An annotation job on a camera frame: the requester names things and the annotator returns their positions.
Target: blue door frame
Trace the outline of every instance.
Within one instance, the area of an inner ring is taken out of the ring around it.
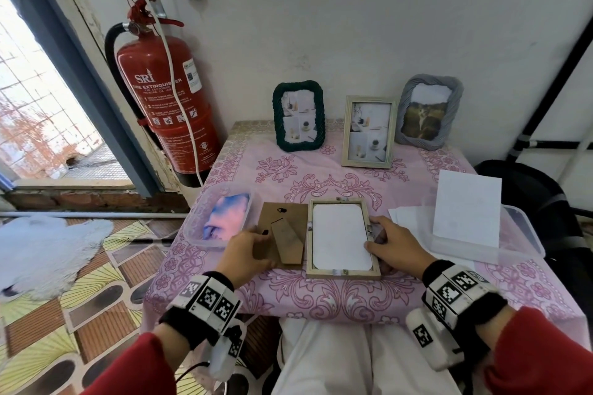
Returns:
[[[74,93],[136,190],[143,197],[162,191],[136,137],[93,68],[56,0],[12,0],[37,42]]]

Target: table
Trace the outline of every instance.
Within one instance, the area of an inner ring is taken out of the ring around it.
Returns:
[[[312,152],[283,152],[276,144],[273,121],[237,122],[204,182],[243,182],[265,201],[307,203],[310,197],[363,197],[369,214],[418,206],[436,187],[441,169],[474,170],[454,148],[429,152],[396,144],[389,169],[340,165],[343,120],[326,121],[326,142]],[[196,204],[188,218],[195,213]],[[168,303],[189,278],[213,270],[221,252],[189,245],[180,229],[144,299],[143,326],[152,329]],[[587,320],[573,298],[543,260],[511,267],[476,263],[476,270],[496,285],[511,306],[541,310],[562,331],[590,347]],[[274,269],[237,290],[242,311],[278,317],[334,322],[404,324],[420,306],[424,287],[397,272],[379,281],[307,279],[304,272]]]

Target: red sleeve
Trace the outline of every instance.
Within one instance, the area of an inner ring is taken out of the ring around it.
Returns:
[[[140,335],[84,392],[84,395],[175,395],[173,370],[165,362],[161,341]]]
[[[593,394],[593,354],[523,307],[500,334],[485,380],[493,395]]]

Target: person's left hand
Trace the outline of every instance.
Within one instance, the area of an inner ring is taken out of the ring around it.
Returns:
[[[256,234],[250,230],[241,231],[230,238],[217,268],[225,277],[231,280],[235,289],[247,284],[258,273],[276,267],[270,259],[255,259],[253,244],[264,242],[268,235]]]

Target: white pants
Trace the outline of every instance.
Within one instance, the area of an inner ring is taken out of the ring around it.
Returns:
[[[450,373],[431,369],[400,326],[280,324],[285,364],[272,395],[460,394]]]

